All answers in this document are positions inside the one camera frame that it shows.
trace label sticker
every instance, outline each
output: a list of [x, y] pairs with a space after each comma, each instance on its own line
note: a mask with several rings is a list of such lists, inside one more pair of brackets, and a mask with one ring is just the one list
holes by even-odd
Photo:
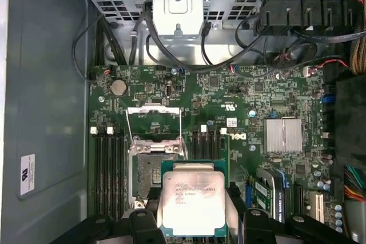
[[257, 198], [257, 202], [258, 202], [259, 206], [262, 207], [263, 210], [266, 210], [265, 203], [262, 200], [260, 200], [259, 198]]
[[260, 191], [265, 197], [267, 196], [267, 190], [265, 187], [256, 182], [256, 189]]
[[34, 190], [35, 154], [21, 158], [21, 195]]
[[237, 127], [238, 126], [238, 121], [237, 121], [236, 117], [227, 118], [226, 119], [226, 126], [227, 127]]

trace motherboard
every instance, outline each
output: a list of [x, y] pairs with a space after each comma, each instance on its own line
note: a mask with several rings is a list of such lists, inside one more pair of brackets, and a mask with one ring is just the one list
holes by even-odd
[[[152, 187], [161, 187], [162, 161], [224, 159], [248, 207], [284, 222], [309, 214], [337, 229], [341, 206], [334, 199], [324, 148], [323, 73], [302, 69], [260, 76], [261, 66], [192, 74], [164, 66], [96, 67], [110, 72], [90, 87], [89, 215], [120, 219], [143, 207]], [[129, 108], [163, 106], [178, 113], [134, 113]], [[128, 156], [134, 139], [161, 142], [181, 136], [186, 148], [165, 154]], [[143, 146], [136, 150], [143, 151]]]

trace blue connector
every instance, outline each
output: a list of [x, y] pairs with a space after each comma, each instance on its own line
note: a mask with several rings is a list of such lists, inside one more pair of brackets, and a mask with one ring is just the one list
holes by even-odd
[[251, 185], [245, 185], [245, 205], [248, 208], [251, 208], [253, 204], [252, 201], [252, 186]]
[[332, 104], [336, 102], [336, 96], [335, 95], [326, 95], [321, 99], [321, 103], [323, 104]]

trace green circuit board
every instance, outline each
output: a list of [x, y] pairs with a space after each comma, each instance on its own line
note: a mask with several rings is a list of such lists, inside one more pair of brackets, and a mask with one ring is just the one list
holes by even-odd
[[[100, 75], [106, 67], [96, 67]], [[261, 66], [240, 67], [242, 74], [261, 75], [267, 68]], [[121, 79], [127, 85], [122, 96], [115, 96], [110, 85]], [[126, 123], [126, 108], [140, 107], [146, 103], [159, 103], [167, 107], [179, 107], [182, 110], [182, 136], [188, 148], [190, 159], [210, 158], [210, 155], [193, 152], [194, 136], [204, 128], [207, 131], [226, 136], [226, 143], [221, 145], [227, 151], [229, 161], [229, 180], [236, 182], [245, 196], [245, 184], [250, 176], [255, 176], [256, 169], [282, 171], [291, 183], [298, 183], [304, 188], [304, 203], [309, 199], [309, 191], [317, 190], [314, 171], [329, 176], [329, 166], [322, 163], [323, 123], [322, 104], [319, 99], [312, 99], [316, 89], [322, 87], [321, 70], [316, 75], [305, 78], [301, 69], [291, 70], [286, 77], [273, 74], [265, 78], [243, 78], [233, 75], [229, 69], [214, 70], [207, 74], [179, 72], [175, 75], [169, 68], [161, 66], [117, 66], [115, 71], [90, 87], [89, 126], [104, 129], [113, 126], [120, 133], [117, 141], [111, 145], [101, 145], [101, 141], [90, 135], [89, 139], [89, 214], [106, 211], [102, 204], [112, 203], [114, 192], [107, 196], [108, 188], [120, 185], [119, 202], [107, 211], [116, 213], [126, 210], [128, 159], [130, 135]], [[301, 120], [303, 149], [297, 153], [283, 152], [269, 154], [265, 144], [266, 119], [297, 118]], [[141, 138], [177, 136], [179, 120], [173, 115], [144, 114], [130, 116], [131, 130]], [[97, 176], [98, 150], [96, 147], [119, 147], [121, 155], [107, 160], [102, 165], [114, 165], [119, 162], [118, 179]], [[104, 186], [96, 185], [100, 180]], [[330, 219], [325, 201], [325, 221]]]

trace chipset heatsink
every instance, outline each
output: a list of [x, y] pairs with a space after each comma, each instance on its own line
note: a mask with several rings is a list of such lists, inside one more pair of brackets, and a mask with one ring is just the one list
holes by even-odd
[[267, 119], [265, 144], [267, 153], [301, 152], [303, 150], [301, 119]]

